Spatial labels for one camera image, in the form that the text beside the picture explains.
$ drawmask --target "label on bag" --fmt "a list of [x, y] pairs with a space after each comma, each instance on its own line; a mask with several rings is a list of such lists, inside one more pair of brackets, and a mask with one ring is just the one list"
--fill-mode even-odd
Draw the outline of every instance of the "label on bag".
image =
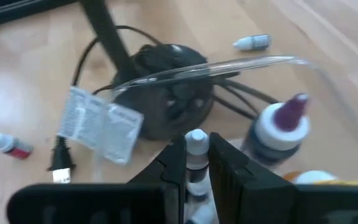
[[76, 87], [63, 110], [58, 135], [97, 150], [105, 158], [126, 164], [139, 135], [143, 115], [115, 103], [106, 103]]

